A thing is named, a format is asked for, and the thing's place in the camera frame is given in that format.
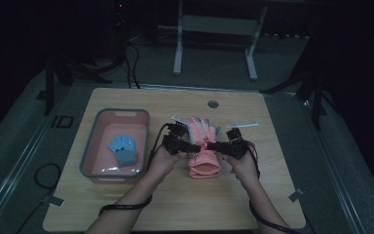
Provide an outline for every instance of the pink bin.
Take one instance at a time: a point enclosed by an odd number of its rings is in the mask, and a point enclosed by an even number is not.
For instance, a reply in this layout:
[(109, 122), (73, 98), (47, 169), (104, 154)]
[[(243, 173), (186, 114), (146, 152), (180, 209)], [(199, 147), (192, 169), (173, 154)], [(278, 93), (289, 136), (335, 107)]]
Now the pink bin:
[[(81, 160), (82, 175), (94, 183), (134, 182), (143, 173), (150, 115), (143, 109), (102, 109), (93, 124), (87, 147)], [(136, 163), (118, 167), (108, 144), (117, 136), (135, 140)]]

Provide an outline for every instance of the blue glove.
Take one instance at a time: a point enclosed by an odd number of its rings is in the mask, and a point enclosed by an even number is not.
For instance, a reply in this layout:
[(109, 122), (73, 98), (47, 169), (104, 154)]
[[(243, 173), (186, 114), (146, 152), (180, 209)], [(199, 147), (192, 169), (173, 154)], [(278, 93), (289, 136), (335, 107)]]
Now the blue glove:
[(128, 167), (136, 163), (135, 141), (131, 136), (116, 136), (108, 144), (108, 148), (114, 152), (119, 167)]

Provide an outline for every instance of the person's arm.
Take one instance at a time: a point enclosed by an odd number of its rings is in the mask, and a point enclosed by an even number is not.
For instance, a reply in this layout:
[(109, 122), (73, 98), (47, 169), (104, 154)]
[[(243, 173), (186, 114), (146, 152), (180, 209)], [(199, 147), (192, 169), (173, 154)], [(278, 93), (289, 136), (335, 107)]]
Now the person's arm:
[[(253, 163), (252, 155), (247, 151), (241, 160), (237, 160), (232, 156), (223, 155), (223, 158), (232, 165), (231, 173), (236, 174), (236, 178), (241, 182), (242, 187), (246, 191), (251, 204), (257, 214), (263, 219), (288, 228), (289, 226), (283, 220), (279, 212), (276, 210), (262, 184), (257, 176), (257, 170)], [(269, 227), (259, 220), (257, 224), (260, 233), (282, 233), (275, 228)]]
[[(169, 155), (161, 146), (157, 150), (146, 174), (115, 204), (138, 205), (144, 203), (165, 179), (176, 162), (186, 156), (185, 153)], [(104, 212), (90, 226), (86, 233), (131, 233), (142, 210), (109, 210)]]

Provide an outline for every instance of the person's left arm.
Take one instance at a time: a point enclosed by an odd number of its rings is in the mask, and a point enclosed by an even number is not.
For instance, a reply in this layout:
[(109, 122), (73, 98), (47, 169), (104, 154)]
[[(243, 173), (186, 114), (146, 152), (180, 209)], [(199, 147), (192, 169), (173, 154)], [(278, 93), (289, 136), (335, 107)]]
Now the person's left arm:
[[(169, 155), (161, 146), (155, 154), (146, 174), (115, 204), (138, 205), (144, 203), (165, 179), (176, 162), (186, 156), (185, 153)], [(87, 230), (86, 233), (131, 233), (140, 210), (105, 211)]]

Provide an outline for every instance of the wooden tabletop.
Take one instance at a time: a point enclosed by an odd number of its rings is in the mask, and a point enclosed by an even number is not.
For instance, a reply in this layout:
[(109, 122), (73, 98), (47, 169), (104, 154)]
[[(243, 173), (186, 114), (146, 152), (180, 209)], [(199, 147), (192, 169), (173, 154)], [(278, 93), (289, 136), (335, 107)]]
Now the wooden tabletop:
[[(210, 100), (217, 108), (208, 107)], [(44, 220), (47, 231), (84, 231), (97, 218), (99, 209), (114, 203), (130, 184), (96, 184), (80, 173), (79, 166), (96, 114), (104, 108), (141, 108), (150, 114), (148, 149), (153, 147), (159, 129), (174, 123), (172, 116), (208, 118), (223, 128), (218, 139), (227, 141), (229, 124), (258, 122), (257, 127), (241, 128), (243, 138), (256, 144), (260, 180), (274, 205), (292, 228), (305, 226), (298, 201), (288, 196), (295, 191), (265, 100), (257, 93), (137, 90), (98, 88), (93, 91), (78, 133), (64, 166), (55, 196), (65, 200), (62, 208), (50, 206)], [(219, 158), (221, 171), (216, 178), (188, 176), (187, 160), (153, 194), (134, 230), (238, 230), (256, 229), (248, 208), (248, 198), (231, 166)]]

